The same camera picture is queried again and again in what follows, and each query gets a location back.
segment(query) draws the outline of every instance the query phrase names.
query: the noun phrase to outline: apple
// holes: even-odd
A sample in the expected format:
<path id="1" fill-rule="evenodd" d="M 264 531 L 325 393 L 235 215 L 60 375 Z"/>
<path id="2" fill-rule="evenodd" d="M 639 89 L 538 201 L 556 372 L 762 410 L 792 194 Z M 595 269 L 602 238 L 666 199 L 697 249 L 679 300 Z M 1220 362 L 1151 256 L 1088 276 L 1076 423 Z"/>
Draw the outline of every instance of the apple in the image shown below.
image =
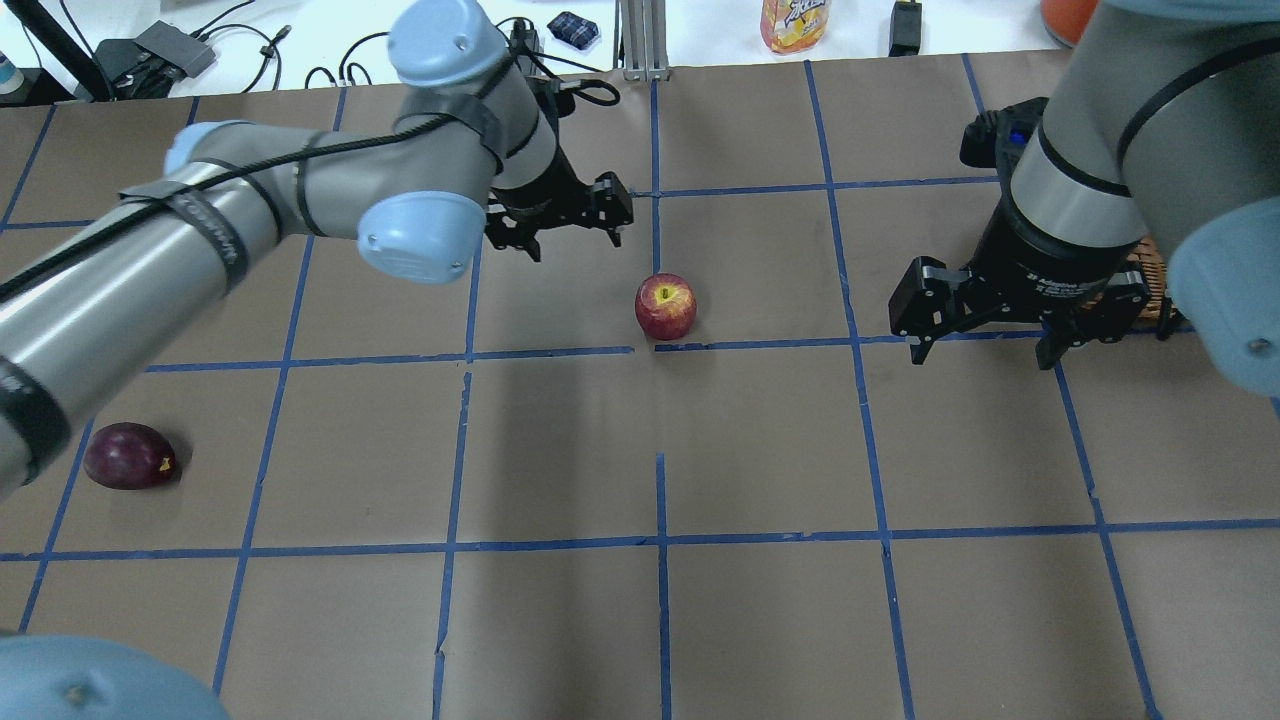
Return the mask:
<path id="1" fill-rule="evenodd" d="M 685 278 L 671 273 L 649 275 L 636 291 L 636 322 L 654 340 L 678 340 L 694 327 L 698 299 Z"/>

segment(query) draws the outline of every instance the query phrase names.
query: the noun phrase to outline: power adapter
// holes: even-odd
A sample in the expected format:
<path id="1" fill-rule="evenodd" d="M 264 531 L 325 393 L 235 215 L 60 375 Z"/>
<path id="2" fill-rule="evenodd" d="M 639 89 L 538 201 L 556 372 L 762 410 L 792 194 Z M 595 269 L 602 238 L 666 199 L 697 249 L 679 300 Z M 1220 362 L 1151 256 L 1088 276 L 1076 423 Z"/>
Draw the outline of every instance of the power adapter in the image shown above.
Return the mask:
<path id="1" fill-rule="evenodd" d="M 915 0 L 897 0 L 888 22 L 888 56 L 920 54 L 920 28 L 924 8 Z"/>

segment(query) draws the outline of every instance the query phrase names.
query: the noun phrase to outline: gray robotic arm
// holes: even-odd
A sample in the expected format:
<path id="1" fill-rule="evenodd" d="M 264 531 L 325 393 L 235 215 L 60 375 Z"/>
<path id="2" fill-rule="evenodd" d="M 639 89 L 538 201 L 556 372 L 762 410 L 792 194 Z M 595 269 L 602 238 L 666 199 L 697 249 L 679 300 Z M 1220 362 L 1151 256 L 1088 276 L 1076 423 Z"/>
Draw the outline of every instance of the gray robotic arm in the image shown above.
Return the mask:
<path id="1" fill-rule="evenodd" d="M 991 320 L 1043 324 L 1042 369 L 1119 341 L 1149 231 L 1217 368 L 1280 396 L 1280 4 L 1105 0 L 1053 97 L 979 117 L 961 160 L 1004 192 L 968 264 L 916 258 L 890 300 L 914 363 Z"/>
<path id="2" fill-rule="evenodd" d="M 474 0 L 412 5 L 389 51 L 411 88 L 393 135 L 192 126 L 164 179 L 125 190 L 0 288 L 0 498 L 285 236 L 353 238 L 376 268 L 425 283 L 465 274 L 485 233 L 534 260 L 541 228 L 602 228 L 618 245 L 626 188 L 613 173 L 577 179 L 556 124 L 566 88 L 525 78 Z"/>

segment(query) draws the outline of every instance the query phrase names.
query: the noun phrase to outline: white floor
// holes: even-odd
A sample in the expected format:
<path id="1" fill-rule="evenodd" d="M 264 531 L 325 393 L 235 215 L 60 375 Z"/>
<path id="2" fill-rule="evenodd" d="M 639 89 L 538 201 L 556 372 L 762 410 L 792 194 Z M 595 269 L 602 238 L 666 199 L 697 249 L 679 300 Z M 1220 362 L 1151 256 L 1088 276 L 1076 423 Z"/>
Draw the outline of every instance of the white floor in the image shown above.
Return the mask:
<path id="1" fill-rule="evenodd" d="M 56 0 L 41 0 L 70 31 Z M 129 0 L 101 3 L 67 0 L 68 8 L 90 42 L 106 37 L 136 37 L 161 19 L 192 31 L 230 8 L 238 0 Z M 342 54 L 360 37 L 388 29 L 413 0 L 257 0 L 221 22 L 244 23 L 274 35 L 282 26 L 293 27 L 280 45 L 284 60 L 282 88 L 302 87 L 312 67 L 334 69 Z M 760 41 L 759 0 L 668 0 L 668 55 L 678 65 L 736 65 L 832 58 L 874 58 L 887 54 L 888 18 L 892 0 L 829 0 L 831 26 L 813 50 L 790 56 L 771 54 Z M 547 53 L 571 58 L 596 68 L 612 63 L 614 35 L 613 0 L 480 0 L 497 22 L 525 15 L 545 29 L 562 10 L 571 10 L 600 26 L 600 41 L 577 51 L 547 33 Z M 1039 18 L 1039 0 L 923 0 L 923 53 L 992 53 L 1055 47 Z M 124 12 L 122 8 L 132 8 Z M 211 41 L 218 61 L 198 78 L 174 87 L 172 95 L 216 95 L 239 92 L 261 63 L 262 41 L 247 31 L 224 31 Z M 0 51 L 19 67 L 33 67 L 36 56 L 17 19 L 0 5 Z M 64 85 L 70 74 L 42 51 L 45 67 Z M 383 40 L 361 47 L 355 59 L 369 69 L 375 83 L 396 81 L 387 61 Z M 259 90 L 270 88 L 274 67 Z"/>

